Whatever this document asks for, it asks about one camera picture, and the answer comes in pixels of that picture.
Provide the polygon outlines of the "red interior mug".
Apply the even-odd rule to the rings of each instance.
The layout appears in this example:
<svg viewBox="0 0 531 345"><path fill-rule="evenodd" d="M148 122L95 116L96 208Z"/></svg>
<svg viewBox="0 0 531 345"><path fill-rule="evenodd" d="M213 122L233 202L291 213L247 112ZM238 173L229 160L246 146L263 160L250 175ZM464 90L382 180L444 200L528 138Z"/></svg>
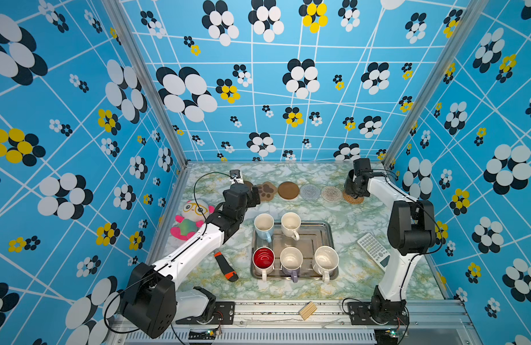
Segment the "red interior mug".
<svg viewBox="0 0 531 345"><path fill-rule="evenodd" d="M275 254L269 247L260 247L253 253L253 269L262 281L274 271Z"/></svg>

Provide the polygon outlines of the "brown wooden round coaster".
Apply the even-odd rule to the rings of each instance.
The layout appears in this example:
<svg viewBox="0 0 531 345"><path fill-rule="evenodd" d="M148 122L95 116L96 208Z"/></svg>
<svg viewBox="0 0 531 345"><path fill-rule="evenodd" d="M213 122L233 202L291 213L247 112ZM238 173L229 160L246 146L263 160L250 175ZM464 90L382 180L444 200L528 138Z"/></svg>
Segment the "brown wooden round coaster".
<svg viewBox="0 0 531 345"><path fill-rule="evenodd" d="M291 181L286 181L278 186L278 195L284 200L293 200L299 195L298 185Z"/></svg>

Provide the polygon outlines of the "light blue mug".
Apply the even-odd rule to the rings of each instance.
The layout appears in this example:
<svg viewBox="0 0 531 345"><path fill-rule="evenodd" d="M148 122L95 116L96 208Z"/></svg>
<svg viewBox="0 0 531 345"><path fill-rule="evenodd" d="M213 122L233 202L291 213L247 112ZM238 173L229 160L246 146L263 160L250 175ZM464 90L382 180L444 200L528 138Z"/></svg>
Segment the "light blue mug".
<svg viewBox="0 0 531 345"><path fill-rule="evenodd" d="M275 220L270 214L259 214L254 219L255 234L259 239L272 243Z"/></svg>

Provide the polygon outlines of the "grey woven round coaster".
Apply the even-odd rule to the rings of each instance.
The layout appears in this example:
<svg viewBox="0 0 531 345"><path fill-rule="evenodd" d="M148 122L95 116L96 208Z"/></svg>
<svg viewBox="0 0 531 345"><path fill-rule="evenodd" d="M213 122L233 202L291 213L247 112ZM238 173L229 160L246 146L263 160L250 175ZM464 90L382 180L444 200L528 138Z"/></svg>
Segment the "grey woven round coaster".
<svg viewBox="0 0 531 345"><path fill-rule="evenodd" d="M299 189L299 195L307 201L316 201L318 198L321 197L321 194L321 190L312 184L303 185Z"/></svg>

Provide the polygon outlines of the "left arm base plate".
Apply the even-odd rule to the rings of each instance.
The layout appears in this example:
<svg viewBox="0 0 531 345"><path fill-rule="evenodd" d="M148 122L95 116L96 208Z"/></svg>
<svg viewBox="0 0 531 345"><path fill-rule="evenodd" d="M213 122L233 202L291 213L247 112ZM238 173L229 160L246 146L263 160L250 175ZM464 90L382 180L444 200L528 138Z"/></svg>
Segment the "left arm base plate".
<svg viewBox="0 0 531 345"><path fill-rule="evenodd" d="M213 311L205 311L201 316L189 316L175 321L176 325L233 325L235 316L234 301L218 301Z"/></svg>

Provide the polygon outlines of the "cork paw print coaster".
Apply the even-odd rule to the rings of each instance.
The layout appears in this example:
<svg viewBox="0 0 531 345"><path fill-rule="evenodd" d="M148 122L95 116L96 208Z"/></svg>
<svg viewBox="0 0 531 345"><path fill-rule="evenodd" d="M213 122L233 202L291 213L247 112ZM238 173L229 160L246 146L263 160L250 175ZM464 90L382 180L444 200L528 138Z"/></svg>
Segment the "cork paw print coaster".
<svg viewBox="0 0 531 345"><path fill-rule="evenodd" d="M265 182L256 186L261 202L272 201L277 194L277 187L271 182Z"/></svg>

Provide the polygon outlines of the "rattan round coaster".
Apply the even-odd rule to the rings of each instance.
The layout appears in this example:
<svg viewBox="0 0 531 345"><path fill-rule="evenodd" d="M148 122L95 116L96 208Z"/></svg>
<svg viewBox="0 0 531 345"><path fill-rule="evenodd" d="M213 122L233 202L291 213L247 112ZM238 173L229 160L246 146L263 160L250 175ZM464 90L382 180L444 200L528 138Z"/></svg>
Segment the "rattan round coaster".
<svg viewBox="0 0 531 345"><path fill-rule="evenodd" d="M365 200L364 197L354 198L351 195L347 194L346 192L343 192L343 199L347 201L349 204L361 204Z"/></svg>

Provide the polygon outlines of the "multicolour woven round coaster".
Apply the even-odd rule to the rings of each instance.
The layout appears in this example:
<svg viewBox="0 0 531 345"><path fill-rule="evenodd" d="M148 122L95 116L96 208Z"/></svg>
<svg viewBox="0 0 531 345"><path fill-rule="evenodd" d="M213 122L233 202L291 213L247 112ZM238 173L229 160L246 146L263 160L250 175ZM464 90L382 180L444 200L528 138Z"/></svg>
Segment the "multicolour woven round coaster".
<svg viewBox="0 0 531 345"><path fill-rule="evenodd" d="M338 202L343 199L342 191L334 186L324 187L321 191L321 196L325 201L330 203Z"/></svg>

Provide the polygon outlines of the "white mug back row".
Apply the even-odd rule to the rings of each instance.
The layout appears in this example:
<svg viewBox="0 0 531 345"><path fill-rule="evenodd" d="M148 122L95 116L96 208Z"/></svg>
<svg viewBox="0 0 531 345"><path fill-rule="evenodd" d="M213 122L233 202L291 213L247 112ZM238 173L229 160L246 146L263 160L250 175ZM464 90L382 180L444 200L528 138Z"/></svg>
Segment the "white mug back row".
<svg viewBox="0 0 531 345"><path fill-rule="evenodd" d="M281 217L281 230L284 236L292 238L295 241L300 240L299 229L301 218L294 212L287 212Z"/></svg>

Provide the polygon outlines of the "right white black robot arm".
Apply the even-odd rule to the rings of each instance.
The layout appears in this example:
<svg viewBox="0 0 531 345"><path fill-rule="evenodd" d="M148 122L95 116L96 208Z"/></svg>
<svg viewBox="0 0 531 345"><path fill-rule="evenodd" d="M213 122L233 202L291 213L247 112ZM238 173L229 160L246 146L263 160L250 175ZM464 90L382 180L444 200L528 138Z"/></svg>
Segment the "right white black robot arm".
<svg viewBox="0 0 531 345"><path fill-rule="evenodd" d="M406 291L413 271L420 258L429 254L435 245L434 206L405 194L386 174L374 171L367 158L353 161L345 192L352 198L375 196L390 208L386 234L391 253L370 304L371 319L388 323L405 311Z"/></svg>

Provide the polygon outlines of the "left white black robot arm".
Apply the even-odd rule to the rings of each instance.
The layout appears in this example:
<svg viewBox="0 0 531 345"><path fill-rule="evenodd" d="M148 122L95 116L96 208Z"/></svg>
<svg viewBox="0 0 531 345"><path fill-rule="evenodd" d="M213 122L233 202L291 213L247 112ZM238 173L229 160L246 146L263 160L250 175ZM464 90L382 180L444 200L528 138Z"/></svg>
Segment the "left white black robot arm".
<svg viewBox="0 0 531 345"><path fill-rule="evenodd" d="M257 187L234 183L223 192L225 202L207 217L199 231L177 250L148 265L133 269L118 311L152 339L173 322L196 318L209 321L216 296L202 287L178 292L189 273L218 250L240 228L245 212L260 204Z"/></svg>

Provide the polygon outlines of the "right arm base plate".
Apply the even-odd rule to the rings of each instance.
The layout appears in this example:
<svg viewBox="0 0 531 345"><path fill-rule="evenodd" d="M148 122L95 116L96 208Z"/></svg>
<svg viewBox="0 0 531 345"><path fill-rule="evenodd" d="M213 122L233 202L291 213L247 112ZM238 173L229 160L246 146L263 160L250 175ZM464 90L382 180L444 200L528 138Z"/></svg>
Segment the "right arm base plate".
<svg viewBox="0 0 531 345"><path fill-rule="evenodd" d="M409 312L399 302L370 303L348 302L345 311L353 326L407 326Z"/></svg>

